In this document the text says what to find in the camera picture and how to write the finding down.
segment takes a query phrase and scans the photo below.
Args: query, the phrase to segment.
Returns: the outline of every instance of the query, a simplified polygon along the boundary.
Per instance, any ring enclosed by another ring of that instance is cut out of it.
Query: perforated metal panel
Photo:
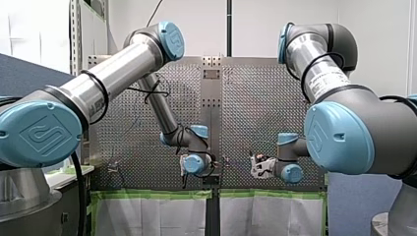
[[[90,61],[93,65],[102,60],[97,56]],[[221,188],[322,191],[324,172],[308,157],[300,158],[305,178],[298,185],[250,174],[250,149],[275,156],[278,133],[302,134],[307,105],[299,83],[275,59],[221,58],[221,67],[216,65],[220,78],[212,83],[203,79],[210,68],[203,63],[207,58],[184,58],[158,74],[164,90],[171,92],[168,101],[178,121],[208,125],[210,143],[217,146],[211,150],[223,160]],[[111,102],[105,119],[90,129],[90,158],[101,163],[91,179],[94,189],[181,190],[179,157],[174,147],[159,142],[159,127],[144,98],[125,91]],[[108,166],[118,171],[109,172]],[[201,189],[201,180],[190,177],[187,186]]]
[[[201,58],[171,63],[157,74],[162,89],[170,91],[167,99],[178,122],[200,124]],[[90,131],[91,152],[101,162],[91,179],[95,189],[181,189],[176,148],[160,143],[159,127],[144,99],[143,93],[124,91],[111,102],[105,119]],[[109,165],[117,172],[109,172]],[[201,180],[189,178],[187,186],[201,189],[200,184]]]
[[[250,174],[249,150],[276,156],[278,133],[302,134],[307,105],[299,82],[275,59],[226,58],[222,65],[221,188],[320,190],[324,173],[309,157],[300,158],[305,177],[297,185]]]

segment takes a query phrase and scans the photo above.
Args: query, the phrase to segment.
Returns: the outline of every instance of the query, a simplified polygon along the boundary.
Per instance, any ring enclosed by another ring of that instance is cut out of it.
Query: green tape
[[[221,198],[252,198],[272,197],[284,199],[322,200],[326,197],[324,192],[291,192],[278,190],[221,190]]]
[[[130,190],[97,191],[91,192],[91,197],[99,200],[105,199],[155,199],[155,200],[197,200],[211,198],[211,191],[152,191]]]

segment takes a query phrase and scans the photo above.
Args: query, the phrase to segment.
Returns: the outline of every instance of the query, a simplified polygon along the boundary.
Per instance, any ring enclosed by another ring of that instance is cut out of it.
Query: metal stand
[[[220,176],[213,174],[203,179],[203,185],[211,189],[211,199],[206,201],[206,236],[220,236]]]

